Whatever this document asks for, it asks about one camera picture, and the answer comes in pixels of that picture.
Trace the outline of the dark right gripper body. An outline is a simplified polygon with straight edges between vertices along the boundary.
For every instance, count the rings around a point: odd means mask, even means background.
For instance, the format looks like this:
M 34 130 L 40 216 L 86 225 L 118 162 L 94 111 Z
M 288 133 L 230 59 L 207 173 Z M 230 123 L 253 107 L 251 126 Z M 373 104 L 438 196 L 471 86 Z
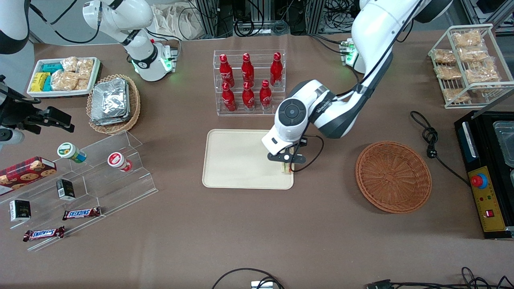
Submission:
M 19 123 L 24 122 L 28 117 L 35 115 L 38 109 L 35 104 L 40 104 L 38 98 L 26 98 L 21 93 L 5 84 L 6 77 L 0 77 L 1 84 L 1 125 L 15 128 Z

